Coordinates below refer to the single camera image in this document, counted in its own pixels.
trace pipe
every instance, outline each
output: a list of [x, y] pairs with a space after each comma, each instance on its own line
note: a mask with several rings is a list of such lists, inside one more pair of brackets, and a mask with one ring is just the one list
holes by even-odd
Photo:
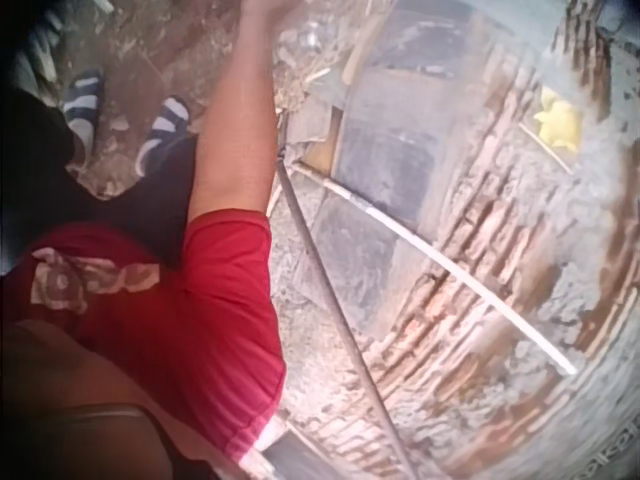
[[282, 185], [282, 192], [284, 193], [287, 204], [289, 205], [289, 210], [291, 210], [293, 221], [298, 229], [298, 233], [302, 237], [307, 254], [311, 258], [311, 264], [319, 277], [320, 288], [326, 299], [327, 306], [332, 313], [332, 318], [335, 321], [338, 334], [344, 343], [349, 357], [351, 357], [351, 361], [353, 362], [356, 373], [362, 382], [362, 386], [371, 400], [373, 409], [378, 415], [378, 419], [382, 424], [383, 429], [389, 436], [389, 440], [391, 441], [400, 462], [404, 466], [406, 473], [409, 475], [409, 478], [412, 480], [419, 480], [420, 477], [418, 476], [418, 472], [409, 460], [409, 455], [404, 448], [400, 434], [393, 424], [387, 408], [384, 406], [380, 392], [378, 391], [373, 377], [367, 368], [367, 364], [364, 362], [364, 358], [362, 358], [362, 353], [358, 348], [356, 339], [349, 328], [347, 318], [340, 306], [340, 301], [336, 296], [336, 292], [331, 285], [331, 280], [329, 280], [327, 270], [322, 263], [320, 252], [318, 252], [318, 248], [313, 241], [309, 227], [305, 222], [304, 215], [300, 209], [300, 204], [298, 203], [296, 194], [293, 191], [293, 185], [291, 185], [291, 180], [287, 174], [287, 169], [281, 159], [276, 162], [276, 172], [278, 174], [278, 179], [280, 180], [280, 185]]
[[498, 312], [504, 315], [515, 327], [526, 335], [532, 342], [538, 345], [562, 370], [568, 375], [575, 375], [578, 373], [576, 367], [569, 361], [564, 354], [558, 350], [549, 340], [547, 340], [540, 332], [538, 332], [529, 322], [527, 322], [522, 316], [520, 316], [513, 308], [507, 305], [500, 297], [480, 283], [469, 272], [460, 268], [455, 262], [447, 258], [440, 253], [436, 248], [432, 247], [424, 239], [413, 233], [404, 225], [398, 223], [386, 213], [380, 211], [374, 207], [371, 203], [359, 197], [355, 193], [347, 190], [342, 185], [338, 185], [336, 182], [328, 177], [325, 177], [320, 172], [314, 170], [300, 162], [294, 162], [293, 169], [302, 173], [306, 177], [310, 178], [314, 182], [322, 185], [333, 193], [349, 201], [352, 205], [360, 209], [372, 218], [375, 218], [385, 227], [395, 232], [397, 235], [405, 239], [411, 245], [423, 252], [434, 262], [440, 265], [442, 268], [451, 273], [458, 280], [463, 282], [467, 287], [473, 290], [480, 298], [495, 308]]

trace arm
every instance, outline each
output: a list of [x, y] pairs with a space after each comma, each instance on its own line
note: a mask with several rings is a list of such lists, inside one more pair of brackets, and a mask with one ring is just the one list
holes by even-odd
[[230, 208], [264, 212], [277, 155], [272, 43], [291, 0], [244, 0], [233, 53], [206, 112], [189, 221]]

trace hand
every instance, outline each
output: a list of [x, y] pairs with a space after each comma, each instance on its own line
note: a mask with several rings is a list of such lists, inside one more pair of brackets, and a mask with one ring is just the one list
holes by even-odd
[[274, 28], [301, 0], [242, 0], [242, 15], [259, 18]]

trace red t-shirt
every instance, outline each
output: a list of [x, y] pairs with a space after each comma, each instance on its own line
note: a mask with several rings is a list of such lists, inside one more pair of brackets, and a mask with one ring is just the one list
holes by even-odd
[[65, 226], [3, 279], [3, 319], [63, 328], [238, 461], [285, 376], [270, 247], [264, 215], [212, 212], [188, 226], [182, 270], [172, 271], [106, 227]]

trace black pants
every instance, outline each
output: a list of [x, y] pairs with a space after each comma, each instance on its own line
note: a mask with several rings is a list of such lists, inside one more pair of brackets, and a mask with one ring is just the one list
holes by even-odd
[[2, 117], [2, 273], [48, 230], [94, 221], [129, 235], [167, 266], [180, 263], [193, 183], [196, 138], [153, 152], [161, 167], [110, 201], [87, 192], [66, 170], [74, 137], [62, 113], [14, 90]]

